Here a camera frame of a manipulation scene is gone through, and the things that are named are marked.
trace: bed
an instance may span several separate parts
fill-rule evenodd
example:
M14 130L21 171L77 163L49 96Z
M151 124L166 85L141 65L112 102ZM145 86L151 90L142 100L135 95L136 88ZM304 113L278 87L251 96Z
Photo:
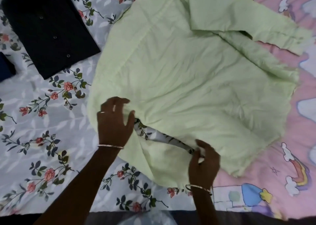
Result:
M94 40L103 48L111 26L135 0L73 0ZM316 0L255 0L316 30ZM0 216L42 213L89 161L98 137L86 115L99 54L43 80L0 11L0 48L17 75L0 84ZM278 218L316 215L316 37L301 57L262 44L301 70L287 132L241 178L220 171L213 187L219 211L259 212ZM145 139L185 144L135 120ZM195 210L192 194L161 187L117 158L105 175L91 212Z

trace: black garment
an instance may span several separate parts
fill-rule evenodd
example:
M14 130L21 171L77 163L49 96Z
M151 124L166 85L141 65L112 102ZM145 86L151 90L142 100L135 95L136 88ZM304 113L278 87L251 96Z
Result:
M71 0L2 0L2 8L44 79L100 52Z
M12 77L15 73L16 71L13 63L11 63L2 52L0 52L0 82Z

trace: light green shirt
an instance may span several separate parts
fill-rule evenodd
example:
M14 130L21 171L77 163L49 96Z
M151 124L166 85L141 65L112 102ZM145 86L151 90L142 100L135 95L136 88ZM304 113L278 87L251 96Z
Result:
M284 134L298 71L255 41L298 55L311 32L251 0L136 0L114 24L98 62L88 115L108 98L131 100L143 124L196 147L211 144L241 176ZM188 184L191 155L134 131L120 158L159 185Z

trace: bangle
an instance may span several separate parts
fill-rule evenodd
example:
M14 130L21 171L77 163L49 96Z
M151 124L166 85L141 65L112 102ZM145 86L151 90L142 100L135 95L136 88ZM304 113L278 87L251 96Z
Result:
M191 187L196 187L196 188L203 189L204 191L207 191L207 192L210 194L210 196L212 196L211 191L210 191L210 190L207 190L207 189L204 188L204 187L197 186L197 185L192 185L192 184L187 184L187 185L185 186L185 188L186 188L187 190L189 190L189 191L191 191Z
M124 149L124 147L108 145L108 144L99 144L98 147L114 147L114 148Z

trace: hand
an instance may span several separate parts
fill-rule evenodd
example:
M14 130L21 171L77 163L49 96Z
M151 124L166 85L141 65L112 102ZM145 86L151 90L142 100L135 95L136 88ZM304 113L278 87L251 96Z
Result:
M192 185L209 190L220 168L220 155L208 143L201 140L196 140L196 143L199 147L205 149L205 158L199 164L200 149L195 150L189 165L189 181Z
M97 113L99 144L124 147L134 129L135 111L128 116L127 125L123 121L123 106L127 98L109 98Z

